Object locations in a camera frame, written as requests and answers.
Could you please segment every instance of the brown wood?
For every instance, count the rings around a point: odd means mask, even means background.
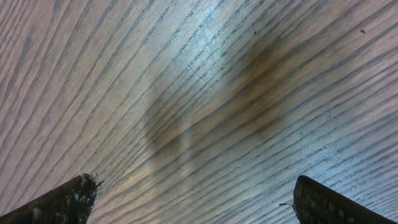
[[[307,175],[398,221],[398,1],[3,0],[0,213],[297,223]]]

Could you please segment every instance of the wood grain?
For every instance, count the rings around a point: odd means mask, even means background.
[[[3,0],[0,213],[298,223],[307,175],[398,221],[398,1]]]

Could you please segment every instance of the wooden surface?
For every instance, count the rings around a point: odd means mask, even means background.
[[[398,1],[3,0],[0,213],[298,223],[305,174],[398,221]]]

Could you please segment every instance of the wooden table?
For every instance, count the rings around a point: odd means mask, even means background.
[[[398,1],[3,0],[0,213],[298,223],[305,174],[398,221]]]

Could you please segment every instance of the black object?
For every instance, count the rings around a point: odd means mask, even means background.
[[[293,209],[301,224],[396,223],[304,175],[294,188]]]
[[[0,223],[86,223],[100,184],[96,183],[92,175],[79,175],[3,215]]]

